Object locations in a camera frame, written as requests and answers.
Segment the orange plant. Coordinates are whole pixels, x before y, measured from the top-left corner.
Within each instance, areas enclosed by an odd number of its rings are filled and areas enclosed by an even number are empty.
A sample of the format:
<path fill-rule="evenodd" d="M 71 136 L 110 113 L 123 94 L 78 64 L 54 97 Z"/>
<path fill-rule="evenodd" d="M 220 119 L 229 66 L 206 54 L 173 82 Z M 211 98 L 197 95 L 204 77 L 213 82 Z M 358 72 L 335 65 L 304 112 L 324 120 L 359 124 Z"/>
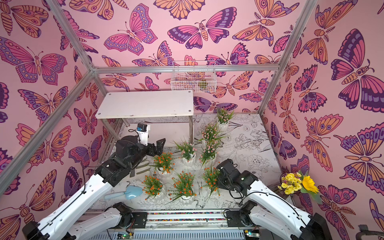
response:
<path fill-rule="evenodd" d="M 175 177 L 172 177 L 173 186 L 168 190 L 170 200 L 188 200 L 196 196 L 194 191 L 194 179 L 195 176 L 192 173 L 184 171 L 177 174 Z"/>
<path fill-rule="evenodd" d="M 147 195 L 146 200 L 159 196 L 164 188 L 164 184 L 160 181 L 160 179 L 153 176 L 145 176 L 142 184 L 144 185 L 143 191 Z"/>
<path fill-rule="evenodd" d="M 213 193 L 217 193 L 218 195 L 220 195 L 220 190 L 218 186 L 219 175 L 220 175 L 220 172 L 216 168 L 210 167 L 210 168 L 204 169 L 204 174 L 203 174 L 203 180 L 205 183 L 204 187 L 209 189 L 210 196 Z"/>
<path fill-rule="evenodd" d="M 154 163 L 151 167 L 155 167 L 161 174 L 171 174 L 174 170 L 173 153 L 163 153 L 160 156 L 154 157 Z"/>

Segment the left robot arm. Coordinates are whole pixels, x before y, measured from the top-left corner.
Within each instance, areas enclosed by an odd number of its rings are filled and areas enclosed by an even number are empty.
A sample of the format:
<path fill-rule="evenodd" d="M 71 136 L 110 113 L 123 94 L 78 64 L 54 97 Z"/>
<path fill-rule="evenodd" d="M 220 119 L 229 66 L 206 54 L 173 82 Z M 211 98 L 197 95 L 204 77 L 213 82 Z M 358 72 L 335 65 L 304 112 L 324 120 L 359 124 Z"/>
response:
<path fill-rule="evenodd" d="M 116 142 L 116 151 L 95 170 L 94 175 L 56 211 L 38 223 L 32 221 L 23 227 L 27 240 L 61 240 L 70 234 L 74 223 L 106 192 L 142 162 L 145 156 L 160 156 L 166 139 L 143 145 L 137 136 L 126 136 Z"/>

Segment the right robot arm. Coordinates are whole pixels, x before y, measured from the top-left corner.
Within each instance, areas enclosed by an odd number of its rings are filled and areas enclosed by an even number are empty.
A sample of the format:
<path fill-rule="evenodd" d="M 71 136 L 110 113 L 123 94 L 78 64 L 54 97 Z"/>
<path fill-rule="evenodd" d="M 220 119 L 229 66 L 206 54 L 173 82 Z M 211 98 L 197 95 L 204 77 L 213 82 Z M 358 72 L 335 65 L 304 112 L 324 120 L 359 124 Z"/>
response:
<path fill-rule="evenodd" d="M 230 223 L 263 227 L 283 240 L 330 240 L 326 220 L 310 215 L 270 190 L 249 171 L 240 173 L 231 159 L 217 166 L 220 189 L 242 194 L 241 208 L 228 211 Z"/>

